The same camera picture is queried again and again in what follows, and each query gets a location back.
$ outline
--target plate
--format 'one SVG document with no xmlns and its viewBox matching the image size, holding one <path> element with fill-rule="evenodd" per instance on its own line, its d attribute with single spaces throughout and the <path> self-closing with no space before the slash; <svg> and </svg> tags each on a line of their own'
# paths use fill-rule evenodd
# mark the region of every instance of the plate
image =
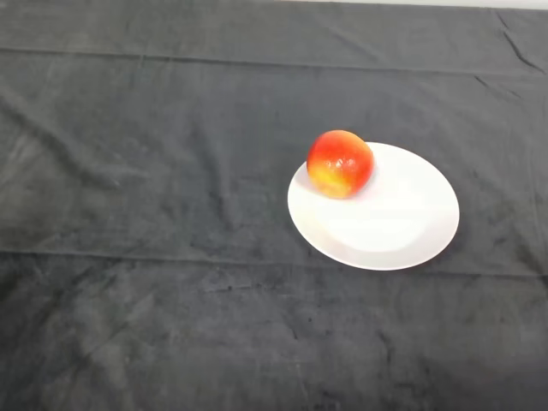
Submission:
<svg viewBox="0 0 548 411">
<path fill-rule="evenodd" d="M 288 191 L 289 214 L 321 253 L 369 270 L 399 270 L 441 253 L 455 236 L 459 203 L 444 175 L 399 147 L 367 143 L 375 157 L 369 182 L 355 196 L 334 200 L 308 178 L 307 164 Z"/>
</svg>

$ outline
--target plate rim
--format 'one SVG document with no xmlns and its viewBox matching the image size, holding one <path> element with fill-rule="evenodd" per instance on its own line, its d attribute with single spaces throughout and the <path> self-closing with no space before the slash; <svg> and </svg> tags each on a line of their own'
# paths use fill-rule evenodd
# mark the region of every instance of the plate rim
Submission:
<svg viewBox="0 0 548 411">
<path fill-rule="evenodd" d="M 302 237 L 308 242 L 308 244 L 310 244 L 312 247 L 314 247 L 316 250 L 318 250 L 319 252 L 321 252 L 323 255 L 329 257 L 330 259 L 333 259 L 335 261 L 337 261 L 338 263 L 341 263 L 341 264 L 344 264 L 344 265 L 348 265 L 348 266 L 351 266 L 351 267 L 354 267 L 354 268 L 360 268 L 362 270 L 370 270 L 370 271 L 398 271 L 398 270 L 405 270 L 407 268 L 412 268 L 412 267 L 416 267 L 418 265 L 422 265 L 422 264 L 425 264 L 426 262 L 430 261 L 431 259 L 435 259 L 441 252 L 443 252 L 448 246 L 449 244 L 455 239 L 455 236 L 456 236 L 456 233 L 459 229 L 459 226 L 460 226 L 460 222 L 461 222 L 461 206 L 459 204 L 459 199 L 458 197 L 456 196 L 456 192 L 455 192 L 455 189 L 453 188 L 451 182 L 449 181 L 449 179 L 445 176 L 444 173 L 442 173 L 438 167 L 436 167 L 434 164 L 432 164 L 430 161 L 428 161 L 427 159 L 425 159 L 424 157 L 422 157 L 421 155 L 415 153 L 415 152 L 411 152 L 410 150 L 407 150 L 405 148 L 402 148 L 400 146 L 394 146 L 392 144 L 386 144 L 386 143 L 379 143 L 379 142 L 376 142 L 376 141 L 368 141 L 367 142 L 368 145 L 375 145 L 375 146 L 389 146 L 389 147 L 393 147 L 393 148 L 396 148 L 398 150 L 403 150 L 405 152 L 408 152 L 414 156 L 417 156 L 419 158 L 421 158 L 423 161 L 427 162 L 428 164 L 430 164 L 444 179 L 445 181 L 447 181 L 447 183 L 449 184 L 449 187 L 451 189 L 451 192 L 453 193 L 454 197 L 455 197 L 455 201 L 456 201 L 456 210 L 457 210 L 457 213 L 456 213 L 456 224 L 455 224 L 455 229 L 453 230 L 453 232 L 451 233 L 450 237 L 449 237 L 449 240 L 445 241 L 446 243 L 444 244 L 443 247 L 440 248 L 440 250 L 433 254 L 432 256 L 428 257 L 427 259 L 423 259 L 421 260 L 420 262 L 417 262 L 417 263 L 414 263 L 414 264 L 406 264 L 406 265 L 395 265 L 393 267 L 382 267 L 382 268 L 379 268 L 379 267 L 374 267 L 374 266 L 370 266 L 370 265 L 360 265 L 360 264 L 354 264 L 354 263 L 349 263 L 347 261 L 343 261 L 342 259 L 339 259 L 338 257 L 335 257 L 333 256 L 331 253 L 329 252 L 326 252 L 325 250 L 321 249 L 321 247 L 318 247 L 316 246 L 315 244 L 313 244 L 309 237 L 299 229 L 299 227 L 297 226 L 297 223 L 295 222 L 295 216 L 294 214 L 291 212 L 291 206 L 289 205 L 289 192 L 291 190 L 291 186 L 293 185 L 293 181 L 295 180 L 295 177 L 297 176 L 297 173 L 299 173 L 299 171 L 307 166 L 307 162 L 305 161 L 303 164 L 301 164 L 297 170 L 295 171 L 295 173 L 293 174 L 293 176 L 291 177 L 291 181 L 289 182 L 289 186 L 288 186 L 288 194 L 287 194 L 287 203 L 288 203 L 288 210 L 289 210 L 289 215 L 291 216 L 291 221 L 293 222 L 293 225 L 295 226 L 295 228 L 297 229 L 297 231 L 299 232 L 299 234 L 302 235 Z"/>
</svg>

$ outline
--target red apple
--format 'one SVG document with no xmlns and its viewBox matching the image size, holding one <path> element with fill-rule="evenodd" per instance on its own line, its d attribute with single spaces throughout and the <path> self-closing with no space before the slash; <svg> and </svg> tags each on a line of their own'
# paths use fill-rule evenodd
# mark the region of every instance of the red apple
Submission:
<svg viewBox="0 0 548 411">
<path fill-rule="evenodd" d="M 343 199 L 366 185 L 373 164 L 373 153 L 364 140 L 349 131 L 333 130 L 314 141 L 307 171 L 321 193 Z"/>
</svg>

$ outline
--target apple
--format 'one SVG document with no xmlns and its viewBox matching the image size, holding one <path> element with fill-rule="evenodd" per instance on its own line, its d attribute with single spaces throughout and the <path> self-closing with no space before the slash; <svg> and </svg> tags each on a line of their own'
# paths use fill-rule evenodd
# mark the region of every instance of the apple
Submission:
<svg viewBox="0 0 548 411">
<path fill-rule="evenodd" d="M 373 153 L 364 140 L 344 130 L 321 134 L 310 148 L 307 171 L 313 185 L 328 197 L 344 199 L 366 185 Z"/>
</svg>

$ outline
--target apple skin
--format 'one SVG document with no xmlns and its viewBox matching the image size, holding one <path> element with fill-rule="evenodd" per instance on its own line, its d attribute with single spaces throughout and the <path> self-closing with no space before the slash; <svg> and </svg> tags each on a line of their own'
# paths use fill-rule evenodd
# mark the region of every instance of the apple skin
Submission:
<svg viewBox="0 0 548 411">
<path fill-rule="evenodd" d="M 371 148 L 356 134 L 332 130 L 310 148 L 307 171 L 313 185 L 328 197 L 344 199 L 366 185 L 373 172 Z"/>
</svg>

